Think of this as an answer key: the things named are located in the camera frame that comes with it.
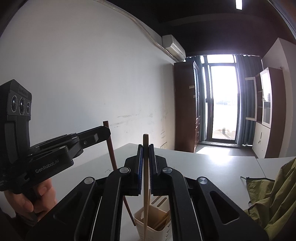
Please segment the dark brown chopstick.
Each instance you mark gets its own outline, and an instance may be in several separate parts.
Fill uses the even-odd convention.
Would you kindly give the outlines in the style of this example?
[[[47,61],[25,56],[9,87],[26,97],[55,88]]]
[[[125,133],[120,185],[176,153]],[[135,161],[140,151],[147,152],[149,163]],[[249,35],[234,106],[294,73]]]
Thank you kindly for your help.
[[[116,158],[115,158],[115,153],[114,153],[114,148],[113,148],[111,137],[109,137],[106,142],[107,142],[107,149],[108,149],[108,153],[109,153],[109,157],[110,157],[112,169],[113,169],[113,171],[115,171],[115,170],[118,169],[118,167],[117,167],[117,162],[116,162]],[[132,212],[130,210],[130,206],[128,205],[128,201],[127,201],[127,199],[126,199],[125,196],[123,197],[123,202],[125,204],[125,207],[126,207],[126,210],[127,210],[128,214],[130,216],[130,219],[132,221],[132,224],[134,226],[136,226],[136,222],[135,222],[135,220],[134,220],[134,218],[132,216]]]

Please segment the olive green jacket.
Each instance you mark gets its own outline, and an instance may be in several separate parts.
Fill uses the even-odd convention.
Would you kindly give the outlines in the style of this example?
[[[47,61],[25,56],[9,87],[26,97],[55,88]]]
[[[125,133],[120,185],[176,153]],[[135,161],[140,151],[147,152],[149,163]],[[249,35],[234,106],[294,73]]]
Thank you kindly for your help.
[[[295,159],[284,164],[274,180],[245,178],[250,198],[244,212],[269,240],[295,240]]]

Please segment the balcony glass door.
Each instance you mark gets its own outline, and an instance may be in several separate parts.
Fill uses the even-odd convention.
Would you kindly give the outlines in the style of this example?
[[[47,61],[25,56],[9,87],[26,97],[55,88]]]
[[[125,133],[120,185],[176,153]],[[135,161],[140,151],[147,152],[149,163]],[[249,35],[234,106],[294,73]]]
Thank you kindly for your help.
[[[240,91],[236,58],[231,54],[202,55],[201,141],[236,144]]]

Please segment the glass door cabinet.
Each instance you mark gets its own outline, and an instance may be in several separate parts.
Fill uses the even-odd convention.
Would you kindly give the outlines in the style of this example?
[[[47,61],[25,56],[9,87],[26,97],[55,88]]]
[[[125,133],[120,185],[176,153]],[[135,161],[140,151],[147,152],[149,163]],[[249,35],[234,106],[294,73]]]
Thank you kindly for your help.
[[[255,121],[252,149],[258,158],[278,158],[285,132],[286,94],[283,71],[267,67],[255,77],[245,78],[251,91],[251,113]]]

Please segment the white slotted utensil holder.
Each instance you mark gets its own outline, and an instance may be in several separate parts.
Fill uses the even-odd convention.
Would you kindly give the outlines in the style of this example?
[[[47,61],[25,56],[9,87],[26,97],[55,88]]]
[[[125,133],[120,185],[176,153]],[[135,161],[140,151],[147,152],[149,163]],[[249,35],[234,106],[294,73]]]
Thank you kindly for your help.
[[[168,211],[170,211],[168,196],[151,196],[151,202],[148,211],[146,240],[171,239],[171,216],[165,226],[161,227],[159,230],[152,229],[154,224],[159,221]]]

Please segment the dark brown wooden wardrobe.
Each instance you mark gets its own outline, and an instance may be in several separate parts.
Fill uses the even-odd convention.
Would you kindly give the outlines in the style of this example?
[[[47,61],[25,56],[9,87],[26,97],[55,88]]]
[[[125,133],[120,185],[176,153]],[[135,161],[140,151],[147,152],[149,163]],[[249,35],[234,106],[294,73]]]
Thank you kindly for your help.
[[[175,150],[194,153],[199,143],[199,68],[194,60],[174,64]]]

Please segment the white air conditioner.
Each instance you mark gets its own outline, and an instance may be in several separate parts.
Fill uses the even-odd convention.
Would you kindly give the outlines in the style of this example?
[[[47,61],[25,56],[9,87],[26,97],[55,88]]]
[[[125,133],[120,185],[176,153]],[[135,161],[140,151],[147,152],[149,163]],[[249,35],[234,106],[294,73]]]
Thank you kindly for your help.
[[[186,52],[173,35],[164,35],[162,37],[162,41],[163,47],[179,62],[183,62],[185,60]]]

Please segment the dark blue curtain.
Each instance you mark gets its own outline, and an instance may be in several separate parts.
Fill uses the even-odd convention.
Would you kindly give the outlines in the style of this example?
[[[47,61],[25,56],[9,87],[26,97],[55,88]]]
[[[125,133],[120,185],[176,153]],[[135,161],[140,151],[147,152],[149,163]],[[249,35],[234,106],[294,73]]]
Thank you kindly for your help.
[[[236,144],[253,144],[255,121],[247,119],[247,113],[252,109],[254,103],[254,94],[250,93],[247,87],[248,77],[255,77],[262,72],[262,63],[259,56],[235,54],[239,86],[239,112],[236,134]]]

